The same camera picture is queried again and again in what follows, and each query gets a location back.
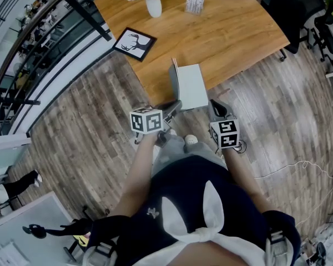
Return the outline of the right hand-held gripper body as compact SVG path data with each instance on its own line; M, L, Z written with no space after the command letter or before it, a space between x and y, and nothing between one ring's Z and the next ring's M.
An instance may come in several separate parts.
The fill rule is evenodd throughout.
M239 146L240 131L238 119L210 123L211 138L219 149Z

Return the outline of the pale grey-green book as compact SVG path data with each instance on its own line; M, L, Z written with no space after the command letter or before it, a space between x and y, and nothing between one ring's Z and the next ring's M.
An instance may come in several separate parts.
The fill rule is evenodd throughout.
M175 58L171 62L171 86L175 99L181 101L181 111L207 106L208 95L199 64L178 66Z

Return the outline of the person's right forearm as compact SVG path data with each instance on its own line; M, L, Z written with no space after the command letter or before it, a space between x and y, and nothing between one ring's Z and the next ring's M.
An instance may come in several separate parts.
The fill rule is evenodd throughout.
M256 179L243 163L240 155L233 149L223 149L222 154L234 181L248 194L259 212L272 210L273 207L263 195Z

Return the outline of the person's left forearm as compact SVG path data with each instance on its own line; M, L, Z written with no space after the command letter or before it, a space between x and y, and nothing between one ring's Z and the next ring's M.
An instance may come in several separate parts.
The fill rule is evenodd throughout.
M158 134L146 134L138 145L123 186L122 196L110 216L131 217L145 202L150 189L153 150Z

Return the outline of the person's grey trousers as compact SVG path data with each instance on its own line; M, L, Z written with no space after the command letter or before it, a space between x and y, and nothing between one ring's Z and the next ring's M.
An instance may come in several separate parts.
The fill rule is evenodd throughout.
M200 156L206 160L227 168L226 163L204 142L186 144L177 135L170 135L166 144L160 149L152 167L152 177L172 163L190 156Z

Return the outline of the person's navy top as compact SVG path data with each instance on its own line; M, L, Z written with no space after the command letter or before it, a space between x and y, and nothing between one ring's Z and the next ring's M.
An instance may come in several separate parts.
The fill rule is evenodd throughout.
M224 210L221 234L249 241L265 252L266 264L280 261L293 266L300 251L300 236L292 216L280 211L261 213L231 178L229 171L200 156L190 156L165 167L152 177L146 201L131 217L110 216L94 222L90 246L112 248L113 266L133 266L142 258L176 242L163 228L162 198L172 201L189 233L205 227L203 195L210 181ZM159 216L147 215L155 208Z

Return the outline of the black framed deer picture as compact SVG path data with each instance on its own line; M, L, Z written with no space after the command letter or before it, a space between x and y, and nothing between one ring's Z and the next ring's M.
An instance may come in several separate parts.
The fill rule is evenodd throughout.
M126 27L112 48L142 62L156 41L151 35Z

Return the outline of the white ceramic vase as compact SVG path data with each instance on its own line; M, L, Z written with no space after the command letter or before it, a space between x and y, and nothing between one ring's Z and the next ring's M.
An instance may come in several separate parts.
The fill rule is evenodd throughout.
M162 14L162 3L161 0L145 0L147 10L151 17L158 18Z

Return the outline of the person's white bow collar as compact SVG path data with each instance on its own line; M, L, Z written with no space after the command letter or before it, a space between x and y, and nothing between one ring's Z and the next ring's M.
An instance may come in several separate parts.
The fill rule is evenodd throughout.
M220 233L224 226L223 204L210 181L205 184L203 215L206 226L189 233L172 201L163 197L163 228L167 234L176 239L176 242L142 258L133 266L167 266L186 246L208 241L240 256L248 266L267 266L265 252L257 245L239 237L229 237Z

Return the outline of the clear acrylic card stand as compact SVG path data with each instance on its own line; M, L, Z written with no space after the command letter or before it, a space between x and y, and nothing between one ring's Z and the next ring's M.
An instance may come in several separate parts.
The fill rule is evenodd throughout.
M204 0L186 0L185 11L200 15L203 10Z

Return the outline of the black metal railing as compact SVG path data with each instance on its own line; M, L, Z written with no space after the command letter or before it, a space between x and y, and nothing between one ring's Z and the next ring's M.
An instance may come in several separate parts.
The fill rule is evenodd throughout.
M26 9L0 61L0 136L28 132L112 41L95 0L37 0Z

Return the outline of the large black office chair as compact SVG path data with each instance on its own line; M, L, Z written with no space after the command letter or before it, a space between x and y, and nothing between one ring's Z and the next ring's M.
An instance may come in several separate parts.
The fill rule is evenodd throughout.
M305 23L325 8L324 0L261 0L261 5L287 37L289 45L284 47L287 51L296 54L301 42L312 47L314 33Z

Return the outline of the black office chair with cloth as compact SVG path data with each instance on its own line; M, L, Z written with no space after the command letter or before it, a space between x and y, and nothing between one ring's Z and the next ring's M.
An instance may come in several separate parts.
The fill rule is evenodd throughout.
M332 61L327 54L324 54L324 49L333 54L333 32L329 28L331 24L333 24L333 16L326 9L325 14L314 19L314 27L311 28L314 42L312 44L309 43L307 48L311 49L318 45L321 53L321 62L324 62L325 58Z

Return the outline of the white desk panel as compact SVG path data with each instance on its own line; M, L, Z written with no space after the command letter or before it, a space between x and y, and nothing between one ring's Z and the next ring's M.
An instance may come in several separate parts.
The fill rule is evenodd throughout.
M44 239L38 239L26 234L22 228L37 224L48 229L58 229L71 221L72 217L54 192L5 214L0 218L0 258L20 253L27 261L27 266L68 266L69 257L63 248L73 243L72 236L47 235Z

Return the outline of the yellow item on chair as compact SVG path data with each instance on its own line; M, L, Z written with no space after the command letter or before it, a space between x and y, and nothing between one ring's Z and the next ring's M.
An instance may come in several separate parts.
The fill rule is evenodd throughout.
M84 235L73 235L74 239L78 242L78 244L82 247L86 247L89 242L90 232Z

